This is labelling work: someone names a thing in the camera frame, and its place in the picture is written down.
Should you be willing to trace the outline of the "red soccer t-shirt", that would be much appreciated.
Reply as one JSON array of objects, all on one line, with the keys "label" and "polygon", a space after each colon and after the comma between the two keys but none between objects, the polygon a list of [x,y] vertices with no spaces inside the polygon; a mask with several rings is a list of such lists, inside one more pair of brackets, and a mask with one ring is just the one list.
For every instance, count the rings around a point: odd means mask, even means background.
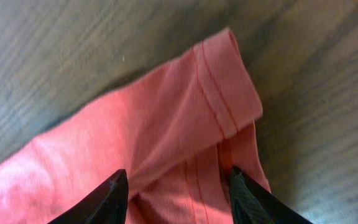
[{"label": "red soccer t-shirt", "polygon": [[48,223],[119,169],[128,223],[232,223],[232,167],[262,187],[262,104],[229,29],[104,95],[0,165],[0,223]]}]

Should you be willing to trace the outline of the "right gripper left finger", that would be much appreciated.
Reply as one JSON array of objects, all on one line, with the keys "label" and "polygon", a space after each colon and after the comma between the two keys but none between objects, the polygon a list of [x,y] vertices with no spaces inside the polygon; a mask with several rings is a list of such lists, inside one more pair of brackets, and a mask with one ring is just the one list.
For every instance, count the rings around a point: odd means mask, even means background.
[{"label": "right gripper left finger", "polygon": [[119,169],[50,224],[124,224],[128,195],[127,173]]}]

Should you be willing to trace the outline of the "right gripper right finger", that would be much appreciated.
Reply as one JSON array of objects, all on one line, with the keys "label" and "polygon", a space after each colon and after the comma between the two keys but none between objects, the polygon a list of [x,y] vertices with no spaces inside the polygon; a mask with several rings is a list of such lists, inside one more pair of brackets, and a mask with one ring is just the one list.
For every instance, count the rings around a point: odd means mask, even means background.
[{"label": "right gripper right finger", "polygon": [[231,170],[229,196],[235,224],[311,224],[238,167]]}]

